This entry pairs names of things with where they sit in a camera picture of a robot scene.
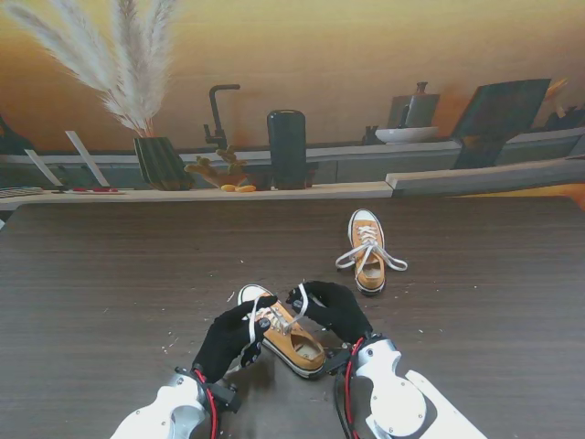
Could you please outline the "right robot hand black glove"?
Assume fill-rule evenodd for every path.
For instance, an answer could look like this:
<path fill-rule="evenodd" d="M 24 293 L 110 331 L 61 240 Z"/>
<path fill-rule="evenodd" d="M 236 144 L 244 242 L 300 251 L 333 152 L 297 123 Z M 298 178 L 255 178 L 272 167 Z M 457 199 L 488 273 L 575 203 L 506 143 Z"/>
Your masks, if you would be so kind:
<path fill-rule="evenodd" d="M 311 281 L 303 284 L 308 305 L 304 316 L 331 330 L 342 341 L 356 344 L 373 333 L 354 294 L 341 284 Z"/>

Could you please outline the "left robot hand black glove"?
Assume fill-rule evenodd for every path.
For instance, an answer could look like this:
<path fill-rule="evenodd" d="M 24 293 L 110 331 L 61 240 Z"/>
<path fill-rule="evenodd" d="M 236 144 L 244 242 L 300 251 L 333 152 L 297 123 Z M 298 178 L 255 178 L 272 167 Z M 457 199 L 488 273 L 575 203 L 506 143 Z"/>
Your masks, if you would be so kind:
<path fill-rule="evenodd" d="M 276 302 L 276 296 L 264 295 L 216 317 L 195 356 L 193 369 L 207 382 L 214 383 L 225 376 L 234 359 L 242 357 L 242 368 L 254 362 L 261 353 L 261 342 L 271 328 L 271 321 L 265 317 L 256 320 L 250 314 L 253 309 L 270 308 Z"/>

